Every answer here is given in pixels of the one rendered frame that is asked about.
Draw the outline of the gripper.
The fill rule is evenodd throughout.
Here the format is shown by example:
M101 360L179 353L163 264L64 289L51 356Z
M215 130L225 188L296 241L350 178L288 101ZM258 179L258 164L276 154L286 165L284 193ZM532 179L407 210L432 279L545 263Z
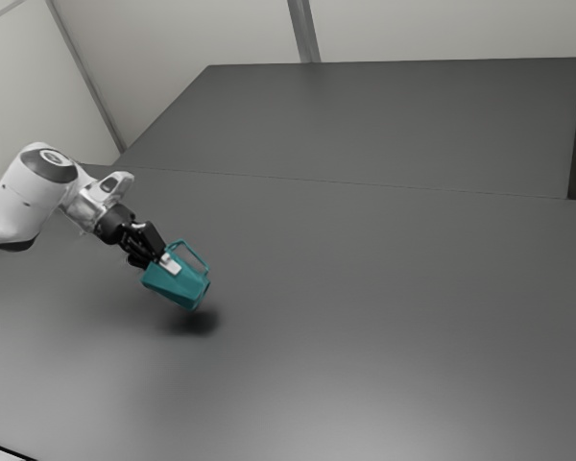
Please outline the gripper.
M129 264L147 269L166 253L167 243L151 221L136 223L135 213L128 207L112 206L97 221L97 237L107 245L125 246L129 238Z

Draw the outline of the teal faceted mug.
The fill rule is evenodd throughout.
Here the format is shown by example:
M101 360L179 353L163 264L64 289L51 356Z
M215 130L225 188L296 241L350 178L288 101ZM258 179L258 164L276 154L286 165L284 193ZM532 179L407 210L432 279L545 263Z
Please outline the teal faceted mug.
M210 286L209 266L183 239L168 244L158 262L151 262L142 285L183 309L195 311Z

